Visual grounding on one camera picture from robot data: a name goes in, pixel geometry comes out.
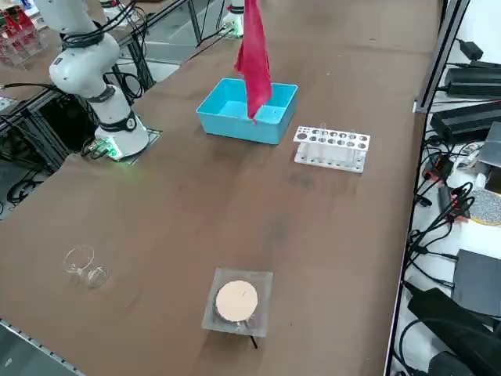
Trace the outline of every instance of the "blue bin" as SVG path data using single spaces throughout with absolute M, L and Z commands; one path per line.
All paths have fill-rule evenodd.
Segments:
M 196 109 L 205 132 L 213 135 L 278 144 L 296 110 L 297 85 L 272 83 L 272 98 L 247 117 L 243 80 L 223 78 Z

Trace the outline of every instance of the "red cloth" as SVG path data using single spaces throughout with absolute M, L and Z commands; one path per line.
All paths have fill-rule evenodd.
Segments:
M 259 107 L 272 97 L 265 29 L 259 13 L 258 0 L 245 0 L 243 40 L 235 68 L 243 74 L 247 89 L 247 116 L 254 119 Z

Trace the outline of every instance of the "white test tube rack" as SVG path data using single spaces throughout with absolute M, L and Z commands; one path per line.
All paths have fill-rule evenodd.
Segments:
M 304 165 L 362 173 L 370 136 L 333 129 L 299 127 L 294 142 L 299 143 L 294 161 Z

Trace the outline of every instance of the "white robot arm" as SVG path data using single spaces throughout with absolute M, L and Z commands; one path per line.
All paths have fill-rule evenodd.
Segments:
M 34 0 L 47 25 L 69 37 L 94 33 L 85 42 L 68 43 L 52 62 L 49 73 L 64 92 L 86 99 L 99 119 L 96 138 L 110 147 L 108 156 L 119 160 L 137 154 L 149 141 L 148 132 L 134 115 L 124 93 L 103 75 L 118 61 L 115 39 L 98 31 L 83 0 Z
M 232 0 L 229 6 L 229 13 L 222 19 L 222 26 L 232 28 L 229 37 L 243 37 L 243 4 L 244 0 Z

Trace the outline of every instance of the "small glass beaker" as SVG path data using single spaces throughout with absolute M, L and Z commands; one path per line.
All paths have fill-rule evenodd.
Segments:
M 77 274 L 89 287 L 102 286 L 108 279 L 108 269 L 96 263 L 94 248 L 79 245 L 68 252 L 63 261 L 64 270 Z

